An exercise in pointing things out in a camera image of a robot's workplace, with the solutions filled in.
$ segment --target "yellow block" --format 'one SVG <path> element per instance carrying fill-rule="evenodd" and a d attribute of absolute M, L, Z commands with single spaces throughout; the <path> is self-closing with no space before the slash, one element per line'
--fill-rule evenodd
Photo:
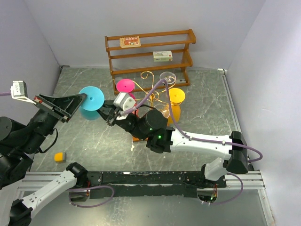
<path fill-rule="evenodd" d="M 64 162 L 66 161 L 66 153 L 65 152 L 59 152 L 55 154 L 55 161 L 56 162 Z"/>

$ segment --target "purple cable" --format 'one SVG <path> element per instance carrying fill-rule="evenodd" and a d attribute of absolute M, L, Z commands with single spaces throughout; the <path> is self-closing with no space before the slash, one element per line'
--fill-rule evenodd
<path fill-rule="evenodd" d="M 208 139 L 201 139 L 201 138 L 195 138 L 195 137 L 190 137 L 187 134 L 185 134 L 183 132 L 183 130 L 178 126 L 178 124 L 176 123 L 175 119 L 174 119 L 174 113 L 172 111 L 171 108 L 171 102 L 170 102 L 170 96 L 169 96 L 169 92 L 168 92 L 168 83 L 165 79 L 161 79 L 160 81 L 158 81 L 156 83 L 156 85 L 149 91 L 149 93 L 143 98 L 142 101 L 139 102 L 139 104 L 137 106 L 132 107 L 131 109 L 128 109 L 126 111 L 121 112 L 121 115 L 126 115 L 129 114 L 135 110 L 137 110 L 149 97 L 150 95 L 153 93 L 153 91 L 161 84 L 164 83 L 165 84 L 165 88 L 166 88 L 166 94 L 167 94 L 167 99 L 168 99 L 168 104 L 169 104 L 169 109 L 170 109 L 170 115 L 171 118 L 174 121 L 174 126 L 179 130 L 179 132 L 186 138 L 188 139 L 192 139 L 192 140 L 196 140 L 196 141 L 200 141 L 200 142 L 207 142 L 207 143 L 215 143 L 215 144 L 221 144 L 222 145 L 222 141 L 219 140 L 208 140 Z M 256 150 L 255 148 L 252 148 L 250 146 L 247 145 L 241 145 L 241 144 L 237 144 L 237 143 L 233 143 L 233 142 L 225 142 L 226 145 L 233 145 L 233 146 L 237 146 L 237 147 L 242 147 L 242 148 L 246 148 L 249 149 L 251 151 L 256 152 L 257 154 L 259 154 L 259 157 L 257 159 L 252 159 L 249 160 L 248 162 L 254 162 L 254 161 L 259 161 L 263 158 L 263 155 L 260 151 Z"/>
<path fill-rule="evenodd" d="M 230 201 L 233 201 L 233 200 L 236 199 L 237 197 L 239 197 L 239 196 L 241 195 L 241 193 L 243 192 L 243 189 L 244 189 L 243 181 L 242 181 L 237 175 L 235 175 L 235 174 L 233 174 L 233 173 L 227 173 L 227 174 L 236 177 L 236 178 L 240 181 L 241 187 L 240 187 L 239 192 L 237 193 L 237 195 L 235 195 L 234 197 L 232 197 L 232 198 L 230 198 L 230 199 L 228 199 L 228 200 L 226 200 L 226 201 L 222 201 L 222 202 L 218 202 L 218 203 L 213 202 L 213 203 L 209 203 L 208 205 L 210 205 L 210 206 L 211 206 L 211 205 L 217 206 L 217 205 L 223 205 L 223 204 L 226 204 L 226 203 L 228 203 L 228 202 L 230 202 Z"/>
<path fill-rule="evenodd" d="M 68 192 L 84 192 L 84 191 L 87 191 L 87 190 L 94 190 L 94 189 L 99 189 L 99 188 L 109 188 L 112 190 L 112 195 L 111 197 L 100 203 L 100 204 L 97 204 L 97 205 L 92 205 L 92 206 L 81 206 L 81 205 L 76 205 L 74 204 L 72 201 L 71 201 L 71 193 L 69 193 L 69 202 L 72 206 L 76 206 L 76 207 L 80 207 L 80 208 L 94 208 L 94 207 L 97 207 L 97 206 L 101 206 L 101 205 L 104 205 L 106 204 L 107 202 L 111 201 L 114 194 L 115 194 L 115 191 L 114 191 L 114 188 L 112 188 L 111 186 L 107 186 L 107 185 L 100 185 L 100 186 L 95 186 L 95 187 L 89 187 L 89 188 L 75 188 L 75 189 L 68 189 L 67 191 Z"/>
<path fill-rule="evenodd" d="M 11 92 L 0 93 L 0 97 L 2 96 L 10 96 Z"/>

